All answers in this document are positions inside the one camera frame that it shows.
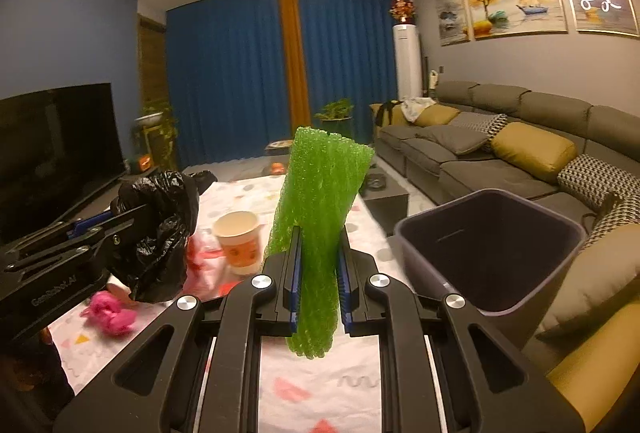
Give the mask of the green potted plant by curtain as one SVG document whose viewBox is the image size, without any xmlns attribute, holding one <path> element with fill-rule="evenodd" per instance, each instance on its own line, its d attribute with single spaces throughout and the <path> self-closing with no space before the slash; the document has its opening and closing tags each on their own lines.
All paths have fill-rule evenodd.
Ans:
<svg viewBox="0 0 640 433">
<path fill-rule="evenodd" d="M 321 130 L 352 138 L 352 110 L 354 105 L 348 98 L 326 104 L 314 115 Z"/>
</svg>

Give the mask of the patterned white tablecloth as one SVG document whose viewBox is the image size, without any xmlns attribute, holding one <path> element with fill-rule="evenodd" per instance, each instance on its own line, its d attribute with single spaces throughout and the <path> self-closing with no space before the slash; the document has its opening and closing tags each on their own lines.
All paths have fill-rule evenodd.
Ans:
<svg viewBox="0 0 640 433">
<path fill-rule="evenodd" d="M 219 217 L 250 211 L 259 219 L 260 241 L 269 239 L 283 179 L 267 176 L 239 182 L 215 182 L 200 201 L 195 269 L 184 289 L 202 301 L 227 293 L 240 278 L 230 271 L 214 236 Z M 80 392 L 165 304 L 137 304 L 128 335 L 111 338 L 77 305 L 50 325 L 67 380 Z M 381 428 L 380 354 L 376 338 L 349 338 L 336 329 L 326 356 L 308 359 L 290 351 L 282 338 L 262 342 L 258 429 L 262 432 L 377 432 Z"/>
</svg>

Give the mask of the green foam net sleeve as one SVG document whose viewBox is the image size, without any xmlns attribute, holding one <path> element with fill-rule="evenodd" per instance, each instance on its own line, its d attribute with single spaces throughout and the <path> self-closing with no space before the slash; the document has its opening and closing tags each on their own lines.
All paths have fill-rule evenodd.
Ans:
<svg viewBox="0 0 640 433">
<path fill-rule="evenodd" d="M 300 304 L 297 331 L 288 339 L 288 348 L 298 356 L 321 358 L 332 347 L 341 233 L 373 155 L 372 148 L 340 134 L 296 130 L 265 254 L 288 249 L 293 228 L 300 228 Z"/>
</svg>

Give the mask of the white standing air conditioner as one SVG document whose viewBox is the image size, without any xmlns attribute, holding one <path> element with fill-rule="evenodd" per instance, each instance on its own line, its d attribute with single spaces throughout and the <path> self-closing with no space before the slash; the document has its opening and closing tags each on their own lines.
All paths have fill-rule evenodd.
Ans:
<svg viewBox="0 0 640 433">
<path fill-rule="evenodd" d="M 393 26 L 398 98 L 422 96 L 422 55 L 418 28 L 414 24 Z"/>
</svg>

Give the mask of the small left landscape painting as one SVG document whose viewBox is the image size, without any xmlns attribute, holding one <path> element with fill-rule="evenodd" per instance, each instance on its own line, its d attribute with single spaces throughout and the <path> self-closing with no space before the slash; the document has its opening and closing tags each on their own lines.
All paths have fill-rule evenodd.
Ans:
<svg viewBox="0 0 640 433">
<path fill-rule="evenodd" d="M 470 40 L 464 0 L 435 0 L 435 9 L 442 46 Z"/>
</svg>

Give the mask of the grey sectional sofa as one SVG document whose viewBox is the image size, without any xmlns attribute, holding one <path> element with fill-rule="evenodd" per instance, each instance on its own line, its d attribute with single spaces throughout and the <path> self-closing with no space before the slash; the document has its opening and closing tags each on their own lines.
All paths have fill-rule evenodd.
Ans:
<svg viewBox="0 0 640 433">
<path fill-rule="evenodd" d="M 511 85 L 373 107 L 379 158 L 436 205 L 400 231 L 416 291 L 457 293 L 589 432 L 639 427 L 639 120 Z"/>
</svg>

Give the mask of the white orange paper cup upright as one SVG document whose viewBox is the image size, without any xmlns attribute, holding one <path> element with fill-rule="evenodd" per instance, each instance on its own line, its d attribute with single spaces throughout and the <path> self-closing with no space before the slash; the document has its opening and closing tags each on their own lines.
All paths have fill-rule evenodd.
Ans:
<svg viewBox="0 0 640 433">
<path fill-rule="evenodd" d="M 213 225 L 230 269 L 239 276 L 257 274 L 262 269 L 262 246 L 258 216 L 250 211 L 234 211 Z"/>
</svg>

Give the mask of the black plastic trash bag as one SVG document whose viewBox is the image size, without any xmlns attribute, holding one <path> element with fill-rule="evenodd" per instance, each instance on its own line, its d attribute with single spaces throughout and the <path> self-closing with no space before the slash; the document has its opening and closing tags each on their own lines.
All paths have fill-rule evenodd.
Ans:
<svg viewBox="0 0 640 433">
<path fill-rule="evenodd" d="M 179 294 L 186 282 L 186 245 L 198 223 L 200 196 L 217 177 L 211 171 L 163 171 L 123 182 L 111 203 L 115 215 L 144 205 L 148 223 L 124 253 L 113 275 L 142 303 L 160 303 Z"/>
</svg>

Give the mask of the pink plastic bag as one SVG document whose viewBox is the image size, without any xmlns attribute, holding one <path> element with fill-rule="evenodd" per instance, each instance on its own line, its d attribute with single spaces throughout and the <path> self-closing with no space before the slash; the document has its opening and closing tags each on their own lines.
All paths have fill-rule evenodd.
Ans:
<svg viewBox="0 0 640 433">
<path fill-rule="evenodd" d="M 93 294 L 89 305 L 80 313 L 91 326 L 104 335 L 121 337 L 128 335 L 137 318 L 133 309 L 127 309 L 117 297 L 107 291 Z"/>
</svg>

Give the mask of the mustard yellow sofa cushion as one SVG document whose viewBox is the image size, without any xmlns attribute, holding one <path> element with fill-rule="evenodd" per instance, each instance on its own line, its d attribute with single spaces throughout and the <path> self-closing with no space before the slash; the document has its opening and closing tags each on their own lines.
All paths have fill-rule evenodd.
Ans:
<svg viewBox="0 0 640 433">
<path fill-rule="evenodd" d="M 491 139 L 491 148 L 497 158 L 549 184 L 578 156 L 573 141 L 522 122 L 506 124 Z"/>
</svg>

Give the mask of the potted plant on stand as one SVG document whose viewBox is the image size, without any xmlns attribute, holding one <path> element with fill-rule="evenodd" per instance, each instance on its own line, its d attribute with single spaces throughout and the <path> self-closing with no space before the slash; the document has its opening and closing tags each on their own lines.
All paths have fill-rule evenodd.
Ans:
<svg viewBox="0 0 640 433">
<path fill-rule="evenodd" d="M 160 170 L 177 170 L 177 120 L 168 99 L 147 102 L 131 130 L 134 151 Z"/>
</svg>

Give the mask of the black white patterned cushion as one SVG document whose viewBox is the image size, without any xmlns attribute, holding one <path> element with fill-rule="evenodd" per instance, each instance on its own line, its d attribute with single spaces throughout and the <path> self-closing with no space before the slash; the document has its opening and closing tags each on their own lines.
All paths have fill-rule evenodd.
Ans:
<svg viewBox="0 0 640 433">
<path fill-rule="evenodd" d="M 591 210 L 600 210 L 609 194 L 625 200 L 639 191 L 637 176 L 589 154 L 568 162 L 556 180 L 563 191 Z"/>
</svg>

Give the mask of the dark grey trash bin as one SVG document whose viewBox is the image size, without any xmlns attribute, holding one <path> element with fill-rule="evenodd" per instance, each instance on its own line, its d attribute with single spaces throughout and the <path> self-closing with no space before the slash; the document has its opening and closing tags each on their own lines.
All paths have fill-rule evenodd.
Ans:
<svg viewBox="0 0 640 433">
<path fill-rule="evenodd" d="M 400 263 L 416 292 L 462 295 L 521 349 L 546 315 L 584 228 L 501 189 L 482 189 L 400 221 Z"/>
</svg>

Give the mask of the flower decoration on conditioner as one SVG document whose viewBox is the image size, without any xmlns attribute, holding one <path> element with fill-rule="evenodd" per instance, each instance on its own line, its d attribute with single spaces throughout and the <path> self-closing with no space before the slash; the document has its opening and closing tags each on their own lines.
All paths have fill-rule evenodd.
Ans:
<svg viewBox="0 0 640 433">
<path fill-rule="evenodd" d="M 413 0 L 392 0 L 390 15 L 398 24 L 416 22 L 416 5 Z"/>
</svg>

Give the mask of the black flat television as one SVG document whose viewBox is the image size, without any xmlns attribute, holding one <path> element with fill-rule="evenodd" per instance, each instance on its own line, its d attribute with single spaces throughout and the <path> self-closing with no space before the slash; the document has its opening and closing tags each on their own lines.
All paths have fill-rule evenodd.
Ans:
<svg viewBox="0 0 640 433">
<path fill-rule="evenodd" d="M 1 242 L 60 220 L 125 172 L 112 86 L 64 86 L 1 101 Z"/>
</svg>

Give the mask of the orange centre curtain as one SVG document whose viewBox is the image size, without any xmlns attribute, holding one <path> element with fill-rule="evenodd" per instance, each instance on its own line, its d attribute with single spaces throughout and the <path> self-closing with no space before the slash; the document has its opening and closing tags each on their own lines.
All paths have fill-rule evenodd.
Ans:
<svg viewBox="0 0 640 433">
<path fill-rule="evenodd" d="M 286 89 L 288 90 L 288 114 L 291 132 L 300 126 L 311 126 L 308 81 L 303 44 L 299 0 L 278 0 Z"/>
</svg>

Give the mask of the blue window curtains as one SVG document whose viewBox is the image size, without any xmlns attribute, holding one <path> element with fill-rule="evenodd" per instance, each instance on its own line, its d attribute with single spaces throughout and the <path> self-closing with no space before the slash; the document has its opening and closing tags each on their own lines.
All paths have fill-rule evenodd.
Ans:
<svg viewBox="0 0 640 433">
<path fill-rule="evenodd" d="M 299 0 L 311 125 L 348 98 L 352 137 L 373 135 L 371 104 L 397 95 L 392 0 Z M 198 165 L 261 156 L 292 137 L 278 0 L 200 0 L 167 16 L 178 157 Z"/>
</svg>

